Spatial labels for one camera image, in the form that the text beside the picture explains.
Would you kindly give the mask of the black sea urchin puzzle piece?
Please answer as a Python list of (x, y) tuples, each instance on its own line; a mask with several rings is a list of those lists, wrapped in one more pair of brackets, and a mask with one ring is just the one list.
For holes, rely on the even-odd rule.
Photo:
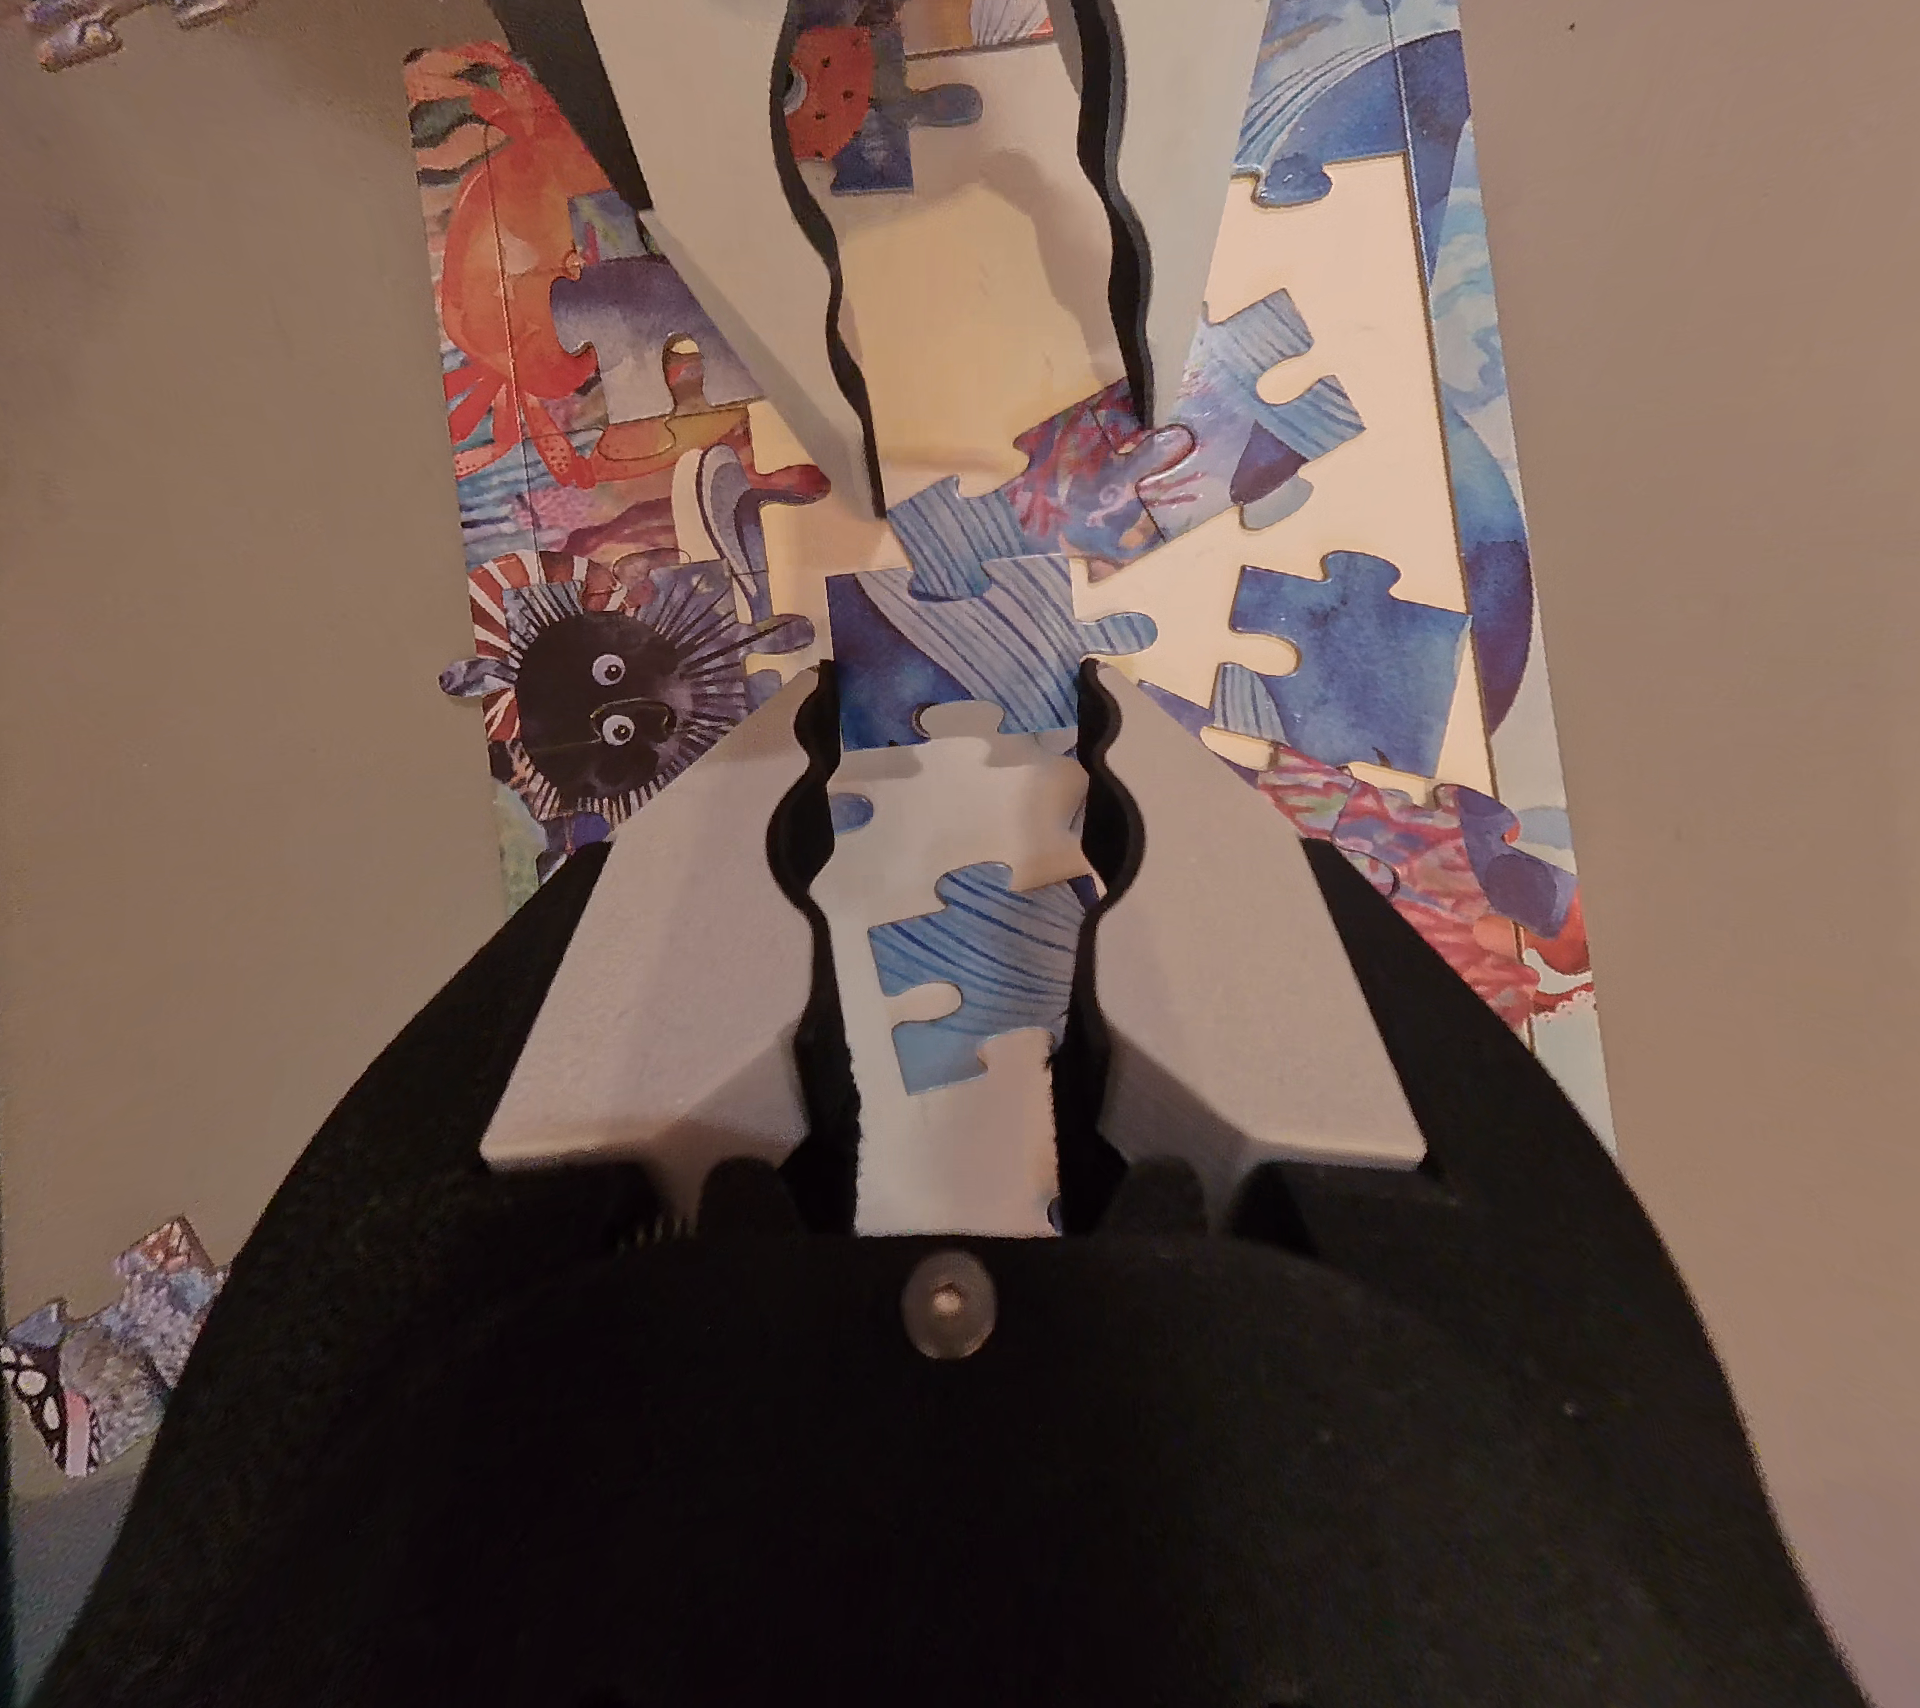
[(620, 823), (780, 682), (725, 669), (725, 627), (746, 617), (719, 560), (513, 549), (471, 568), (469, 611), (475, 651), (442, 687), (480, 697), (493, 773), (538, 820)]

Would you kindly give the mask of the blue wave puzzle piece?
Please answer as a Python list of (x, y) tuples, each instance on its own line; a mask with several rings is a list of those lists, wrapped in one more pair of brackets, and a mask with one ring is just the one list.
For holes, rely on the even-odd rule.
[(1406, 146), (1388, 0), (1272, 0), (1233, 159), (1257, 207), (1306, 207), (1334, 162)]

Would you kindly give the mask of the blue striped whale puzzle piece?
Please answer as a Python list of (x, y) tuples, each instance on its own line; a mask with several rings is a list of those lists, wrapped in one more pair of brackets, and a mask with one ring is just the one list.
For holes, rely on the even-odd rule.
[(827, 578), (830, 653), (843, 746), (914, 743), (921, 718), (949, 701), (988, 701), (1002, 734), (1067, 729), (1079, 720), (1087, 656), (1150, 647), (1150, 616), (1119, 611), (1080, 619), (1062, 555), (991, 560), (986, 590), (923, 598), (909, 568)]

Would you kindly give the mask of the red coral purple puzzle piece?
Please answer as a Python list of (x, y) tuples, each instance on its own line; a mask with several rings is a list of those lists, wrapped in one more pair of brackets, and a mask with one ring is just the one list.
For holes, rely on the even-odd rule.
[(1526, 851), (1519, 833), (1519, 815), (1475, 787), (1440, 784), (1425, 805), (1359, 781), (1332, 837), (1410, 921), (1499, 917), (1542, 940), (1580, 927), (1576, 876)]

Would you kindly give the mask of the urchin green coral puzzle piece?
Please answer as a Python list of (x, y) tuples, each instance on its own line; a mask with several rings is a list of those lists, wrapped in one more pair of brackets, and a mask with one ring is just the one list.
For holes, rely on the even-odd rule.
[(570, 855), (613, 835), (595, 810), (538, 817), (516, 785), (493, 781), (493, 822), (507, 912), (515, 913)]

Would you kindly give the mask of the lavender coral puzzle piece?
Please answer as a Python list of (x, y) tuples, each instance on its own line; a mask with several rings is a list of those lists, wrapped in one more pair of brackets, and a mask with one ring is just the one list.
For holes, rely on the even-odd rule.
[(93, 1407), (99, 1468), (161, 1426), (209, 1307), (229, 1278), (184, 1215), (132, 1241), (113, 1268), (119, 1296), (99, 1311), (73, 1318), (56, 1298), (4, 1334), (60, 1345), (63, 1381)]

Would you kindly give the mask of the red green coral puzzle piece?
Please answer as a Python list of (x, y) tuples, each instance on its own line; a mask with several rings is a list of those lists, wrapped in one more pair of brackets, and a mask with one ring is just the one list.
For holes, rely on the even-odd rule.
[(1327, 839), (1383, 891), (1425, 845), (1427, 815), (1399, 790), (1275, 743), (1254, 784), (1309, 839)]

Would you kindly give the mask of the sea print puzzle board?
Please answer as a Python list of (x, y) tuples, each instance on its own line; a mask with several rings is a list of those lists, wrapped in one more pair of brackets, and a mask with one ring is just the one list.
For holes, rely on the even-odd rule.
[[(1231, 162), (1198, 317), (1289, 291), (1313, 346), (1267, 372), (1260, 398), (1336, 377), (1363, 431), (1260, 501), (1293, 506), (1265, 526), (1252, 507), (1226, 509), (1122, 568), (1022, 557), (1068, 560), (1083, 622), (1137, 611), (1156, 624), (1156, 642), (1115, 665), (1257, 793), (1284, 742), (1212, 726), (1216, 672), (1284, 675), (1301, 651), (1233, 630), (1242, 568), (1323, 579), (1336, 549), (1395, 563), (1397, 598), (1469, 616), (1439, 772), (1334, 768), (1423, 805), (1440, 784), (1488, 793), (1516, 814), (1522, 850), (1576, 876), (1460, 0), (1388, 0), (1388, 11), (1406, 148), (1334, 162), (1330, 193), (1291, 207), (1257, 206), (1254, 180)], [(1122, 377), (1105, 224), (1073, 155), (1079, 103), (1049, 1), (812, 0), (796, 56), (787, 125), (827, 196), (851, 300), (879, 328), (868, 370), (892, 506), (947, 476), (962, 496), (997, 492), (1028, 466), (1022, 433)], [(610, 190), (608, 174), (494, 40), (423, 47), (403, 86), (469, 574), (515, 549), (725, 562), (697, 504), (700, 451), (731, 443), (760, 473), (812, 464), (762, 382), (746, 404), (610, 424), (595, 351), (563, 347), (551, 306), (573, 253), (568, 199)], [(748, 656), (754, 675), (778, 677), (765, 697), (835, 658), (830, 576), (913, 568), (888, 515), (830, 493), (767, 506), (762, 529), (775, 613), (817, 630), (807, 649)], [(1002, 731), (1001, 720), (991, 701), (933, 705), (919, 742), (844, 748), (835, 780), (835, 827), (856, 855), (829, 872), (829, 912), (879, 1150), (863, 1222), (881, 1232), (949, 1224), (971, 1202), (985, 1224), (1035, 1229), (1051, 1203), (1044, 1029), (991, 1038), (978, 1075), (913, 1096), (894, 1029), (955, 1011), (960, 994), (888, 995), (871, 947), (871, 927), (938, 912), (938, 880), (972, 864), (1009, 866), (1018, 890), (1091, 877), (1051, 805), (1068, 778), (1040, 768), (1044, 735), (1062, 728)], [(1516, 1033), (1612, 1145), (1594, 992)]]

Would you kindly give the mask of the lavender pink spiky puzzle piece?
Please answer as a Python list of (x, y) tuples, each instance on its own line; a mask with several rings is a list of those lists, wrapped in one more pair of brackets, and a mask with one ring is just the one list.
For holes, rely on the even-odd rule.
[(748, 404), (762, 386), (614, 190), (568, 197), (568, 271), (551, 288), (566, 351), (590, 349), (610, 425)]

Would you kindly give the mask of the black white spotted puzzle piece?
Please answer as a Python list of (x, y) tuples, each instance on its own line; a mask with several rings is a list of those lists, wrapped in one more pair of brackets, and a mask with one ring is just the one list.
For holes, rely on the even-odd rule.
[(93, 1407), (83, 1392), (65, 1381), (63, 1345), (4, 1335), (2, 1376), (60, 1474), (70, 1480), (95, 1474), (100, 1466), (100, 1442)]

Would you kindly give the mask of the navy striped puzzle piece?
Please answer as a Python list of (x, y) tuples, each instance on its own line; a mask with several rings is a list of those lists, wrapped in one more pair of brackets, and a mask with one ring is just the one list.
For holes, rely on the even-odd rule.
[(1067, 514), (1020, 480), (969, 496), (949, 473), (892, 506), (886, 520), (909, 555), (914, 596), (955, 599), (988, 591), (991, 560), (1060, 551)]

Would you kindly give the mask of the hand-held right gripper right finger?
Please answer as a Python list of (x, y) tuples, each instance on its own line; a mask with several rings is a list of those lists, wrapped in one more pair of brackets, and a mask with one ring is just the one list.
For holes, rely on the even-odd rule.
[(1181, 1159), (1225, 1217), (1269, 1161), (1416, 1167), (1428, 1150), (1295, 825), (1108, 663), (1076, 679), (1083, 850), (1052, 1069), (1060, 1215)]

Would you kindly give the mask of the dark blue whale eye piece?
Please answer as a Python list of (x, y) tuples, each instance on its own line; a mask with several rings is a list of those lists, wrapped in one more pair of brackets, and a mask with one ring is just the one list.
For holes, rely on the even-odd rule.
[(1328, 765), (1435, 778), (1470, 617), (1397, 598), (1399, 579), (1395, 563), (1352, 549), (1328, 554), (1324, 578), (1242, 568), (1231, 627), (1289, 640), (1301, 662), (1284, 674), (1219, 663), (1210, 723)]

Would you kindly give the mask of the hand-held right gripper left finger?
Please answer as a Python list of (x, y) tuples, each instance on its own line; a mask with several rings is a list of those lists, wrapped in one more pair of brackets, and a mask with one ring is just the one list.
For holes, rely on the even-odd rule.
[(833, 936), (833, 663), (796, 674), (614, 835), (483, 1138), (493, 1167), (641, 1166), (691, 1217), (735, 1157), (852, 1229), (859, 1089)]

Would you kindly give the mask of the blue red coral puzzle piece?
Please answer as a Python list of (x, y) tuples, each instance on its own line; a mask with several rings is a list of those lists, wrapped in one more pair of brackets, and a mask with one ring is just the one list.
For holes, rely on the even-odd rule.
[(1140, 424), (1124, 377), (1017, 438), (1027, 466), (1006, 485), (1024, 554), (1124, 568), (1165, 542), (1143, 490), (1194, 448), (1185, 424)]

